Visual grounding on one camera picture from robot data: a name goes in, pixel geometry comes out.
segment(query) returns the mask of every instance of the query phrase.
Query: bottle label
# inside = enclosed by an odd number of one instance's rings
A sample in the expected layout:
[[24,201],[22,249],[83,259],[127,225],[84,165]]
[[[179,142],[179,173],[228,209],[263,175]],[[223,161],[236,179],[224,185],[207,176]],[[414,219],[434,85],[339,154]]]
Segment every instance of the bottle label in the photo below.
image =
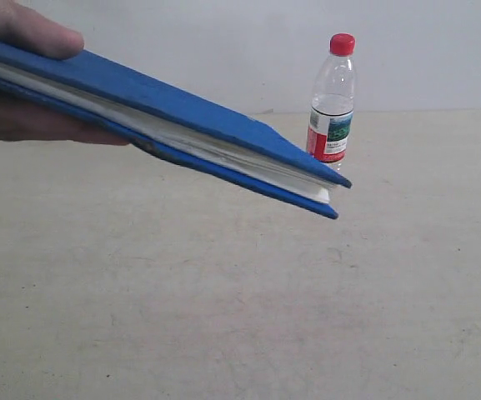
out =
[[312,108],[308,125],[307,153],[323,163],[340,161],[346,153],[353,110],[327,115]]

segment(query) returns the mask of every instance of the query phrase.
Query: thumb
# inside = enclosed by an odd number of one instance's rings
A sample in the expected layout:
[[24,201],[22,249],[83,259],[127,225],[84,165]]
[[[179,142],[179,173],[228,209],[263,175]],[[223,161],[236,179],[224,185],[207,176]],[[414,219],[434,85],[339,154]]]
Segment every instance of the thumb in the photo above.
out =
[[12,0],[0,0],[0,41],[56,59],[76,56],[84,47],[80,33]]

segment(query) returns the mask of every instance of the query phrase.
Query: water bottle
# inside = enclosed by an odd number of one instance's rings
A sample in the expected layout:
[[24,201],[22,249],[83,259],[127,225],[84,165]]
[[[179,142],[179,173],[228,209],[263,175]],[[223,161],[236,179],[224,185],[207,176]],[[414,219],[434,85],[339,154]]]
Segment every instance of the water bottle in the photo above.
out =
[[331,38],[330,52],[313,88],[307,153],[340,170],[346,154],[353,117],[355,38],[339,33]]

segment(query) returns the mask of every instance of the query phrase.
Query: wall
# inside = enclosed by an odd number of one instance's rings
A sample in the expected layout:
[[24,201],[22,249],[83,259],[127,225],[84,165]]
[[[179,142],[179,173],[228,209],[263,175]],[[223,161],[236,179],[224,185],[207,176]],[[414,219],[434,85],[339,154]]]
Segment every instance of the wall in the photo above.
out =
[[357,38],[357,108],[481,108],[477,0],[23,0],[88,49],[246,113],[308,109],[328,40]]

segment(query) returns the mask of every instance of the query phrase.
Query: blue hardcover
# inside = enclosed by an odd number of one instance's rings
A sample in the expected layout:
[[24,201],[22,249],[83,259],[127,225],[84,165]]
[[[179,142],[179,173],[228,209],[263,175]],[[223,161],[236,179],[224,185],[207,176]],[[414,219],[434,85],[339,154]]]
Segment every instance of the blue hardcover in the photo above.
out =
[[[270,126],[86,50],[76,57],[58,61],[0,42],[0,63],[135,108],[226,143],[250,149],[322,178],[328,183],[351,187],[348,179],[315,160]],[[0,89],[83,121],[99,124],[162,160],[214,175],[264,196],[291,203],[325,217],[333,219],[338,217],[338,214],[327,204],[315,202],[262,180],[194,157],[54,97],[2,79],[0,79]]]

